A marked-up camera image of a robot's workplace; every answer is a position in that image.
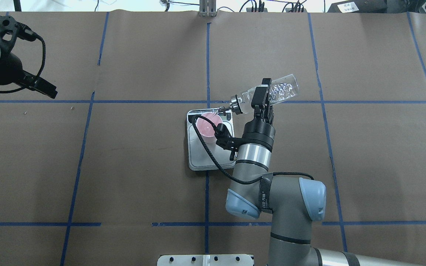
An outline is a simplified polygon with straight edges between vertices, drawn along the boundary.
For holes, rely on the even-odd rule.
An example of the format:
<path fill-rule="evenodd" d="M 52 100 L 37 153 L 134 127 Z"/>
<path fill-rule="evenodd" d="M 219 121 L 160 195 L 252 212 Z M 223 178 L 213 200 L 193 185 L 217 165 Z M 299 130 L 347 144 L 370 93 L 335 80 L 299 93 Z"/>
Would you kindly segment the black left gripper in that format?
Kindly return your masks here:
<path fill-rule="evenodd" d="M 31 91 L 39 92 L 52 99 L 55 99 L 58 93 L 54 84 L 23 70 L 23 65 L 19 57 L 13 53 L 1 53 L 0 85 L 9 85 L 11 83 L 18 84 Z"/>

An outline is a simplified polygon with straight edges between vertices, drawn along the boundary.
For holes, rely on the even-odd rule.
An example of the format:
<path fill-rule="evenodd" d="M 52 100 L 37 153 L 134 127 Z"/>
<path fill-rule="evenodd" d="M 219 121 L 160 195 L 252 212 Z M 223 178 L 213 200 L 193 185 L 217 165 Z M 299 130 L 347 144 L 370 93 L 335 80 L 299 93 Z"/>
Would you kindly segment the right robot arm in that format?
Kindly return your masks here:
<path fill-rule="evenodd" d="M 330 227 L 337 238 L 330 243 L 342 263 L 346 253 L 382 256 L 426 265 L 426 78 L 416 89 L 404 82 L 390 88 L 366 78 L 364 96 L 326 100 L 321 79 L 312 74 L 304 81 L 296 74 L 299 93 L 291 103 L 274 106 L 273 150 L 247 145 L 248 162 L 235 165 L 233 177 L 250 181 L 275 170 L 307 172 L 326 186 L 323 220 L 302 193 L 301 177 L 276 175 L 265 198 L 260 182 L 232 183 L 231 190 L 256 207 L 266 202 L 271 228 L 266 237 L 268 265 L 304 264 L 307 256 L 318 264 L 313 231 Z"/>

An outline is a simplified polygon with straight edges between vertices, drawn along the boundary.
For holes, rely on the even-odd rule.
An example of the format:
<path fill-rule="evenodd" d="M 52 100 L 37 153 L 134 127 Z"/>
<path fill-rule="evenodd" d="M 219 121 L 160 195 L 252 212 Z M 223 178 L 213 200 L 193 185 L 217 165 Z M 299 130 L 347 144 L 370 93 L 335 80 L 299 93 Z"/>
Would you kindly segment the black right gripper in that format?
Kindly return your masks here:
<path fill-rule="evenodd" d="M 253 119 L 244 126 L 242 138 L 246 143 L 258 144 L 272 150 L 274 145 L 275 128 L 274 107 L 271 104 L 271 78 L 263 78 L 260 86 L 256 86 L 252 108 L 254 111 L 263 110 L 261 113 L 254 113 Z"/>

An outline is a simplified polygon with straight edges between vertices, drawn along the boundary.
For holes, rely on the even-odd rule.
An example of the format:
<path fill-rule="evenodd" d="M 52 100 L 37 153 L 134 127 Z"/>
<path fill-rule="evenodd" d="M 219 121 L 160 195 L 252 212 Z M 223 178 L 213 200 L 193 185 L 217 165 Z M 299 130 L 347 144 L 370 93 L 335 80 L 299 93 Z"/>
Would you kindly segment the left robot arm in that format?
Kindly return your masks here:
<path fill-rule="evenodd" d="M 30 41 L 39 40 L 42 44 L 42 60 L 41 66 L 36 75 L 29 73 L 23 69 L 22 61 L 12 53 L 13 46 L 17 37 L 12 37 L 11 40 L 5 40 L 0 37 L 0 86 L 17 84 L 19 88 L 0 91 L 0 94 L 9 94 L 29 89 L 37 91 L 52 99 L 56 98 L 56 86 L 49 81 L 41 78 L 42 71 L 46 60 L 46 44 L 44 39 L 37 33 L 30 33 Z"/>

